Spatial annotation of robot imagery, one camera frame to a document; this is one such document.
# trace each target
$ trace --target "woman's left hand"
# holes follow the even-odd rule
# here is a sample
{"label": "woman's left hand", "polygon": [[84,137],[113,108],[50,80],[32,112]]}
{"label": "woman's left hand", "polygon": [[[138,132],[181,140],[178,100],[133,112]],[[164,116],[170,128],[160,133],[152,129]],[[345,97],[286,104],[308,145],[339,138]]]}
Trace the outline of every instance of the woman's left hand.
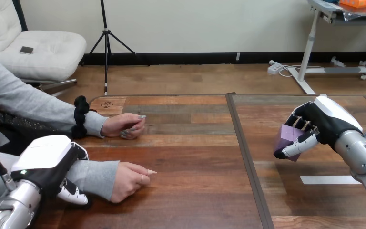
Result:
{"label": "woman's left hand", "polygon": [[100,131],[105,137],[121,137],[132,140],[143,133],[145,129],[145,116],[124,113],[107,119]]}

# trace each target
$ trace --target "black wrist strap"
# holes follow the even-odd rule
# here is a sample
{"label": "black wrist strap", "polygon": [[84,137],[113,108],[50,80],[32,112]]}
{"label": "black wrist strap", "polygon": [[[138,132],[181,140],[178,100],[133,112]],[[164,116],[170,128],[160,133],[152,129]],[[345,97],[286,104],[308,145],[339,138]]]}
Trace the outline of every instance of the black wrist strap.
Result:
{"label": "black wrist strap", "polygon": [[74,105],[73,117],[75,118],[76,125],[72,127],[71,133],[74,139],[81,139],[86,137],[88,133],[83,124],[85,123],[85,114],[89,112],[89,104],[86,102],[85,96],[81,95],[75,99]]}

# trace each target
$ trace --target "robot finger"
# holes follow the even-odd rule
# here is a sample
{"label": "robot finger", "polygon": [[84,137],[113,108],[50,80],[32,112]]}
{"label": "robot finger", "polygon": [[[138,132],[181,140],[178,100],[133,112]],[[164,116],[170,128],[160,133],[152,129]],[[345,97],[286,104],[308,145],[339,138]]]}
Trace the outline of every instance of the robot finger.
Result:
{"label": "robot finger", "polygon": [[307,121],[305,121],[302,118],[299,118],[298,122],[294,125],[294,128],[302,129],[305,126],[306,123],[307,123]]}
{"label": "robot finger", "polygon": [[76,205],[87,205],[89,203],[88,198],[82,190],[66,178],[60,185],[60,192],[57,197]]}
{"label": "robot finger", "polygon": [[293,110],[293,112],[290,114],[290,116],[287,118],[287,121],[285,122],[285,125],[293,126],[294,123],[298,120],[299,117],[302,117],[304,114],[304,111],[312,102],[305,103],[296,109]]}
{"label": "robot finger", "polygon": [[316,132],[314,130],[310,130],[299,136],[290,145],[276,150],[274,152],[274,156],[278,159],[287,159],[307,151],[308,149],[316,146],[318,143],[319,142],[316,138]]}
{"label": "robot finger", "polygon": [[309,132],[310,130],[313,130],[315,127],[310,123],[310,122],[308,122],[307,124],[306,124],[306,126],[305,126],[305,129],[304,129],[304,131],[305,132]]}

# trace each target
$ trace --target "orange box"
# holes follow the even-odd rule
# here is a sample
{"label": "orange box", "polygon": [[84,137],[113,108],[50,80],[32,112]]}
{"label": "orange box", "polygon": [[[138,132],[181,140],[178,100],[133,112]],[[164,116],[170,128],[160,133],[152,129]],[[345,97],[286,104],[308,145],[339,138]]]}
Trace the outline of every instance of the orange box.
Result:
{"label": "orange box", "polygon": [[340,0],[340,3],[355,8],[366,7],[366,0]]}

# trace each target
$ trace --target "white wall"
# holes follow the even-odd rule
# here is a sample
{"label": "white wall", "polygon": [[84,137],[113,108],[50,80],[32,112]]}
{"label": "white wall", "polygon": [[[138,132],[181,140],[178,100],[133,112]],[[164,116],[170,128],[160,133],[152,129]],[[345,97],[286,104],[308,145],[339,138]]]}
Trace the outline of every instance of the white wall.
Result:
{"label": "white wall", "polygon": [[[29,30],[102,33],[99,0],[21,0]],[[306,0],[104,0],[109,29],[135,52],[300,52],[313,19]],[[128,52],[111,40],[112,52]],[[104,52],[104,40],[96,52]],[[314,51],[366,51],[366,27],[321,21]]]}

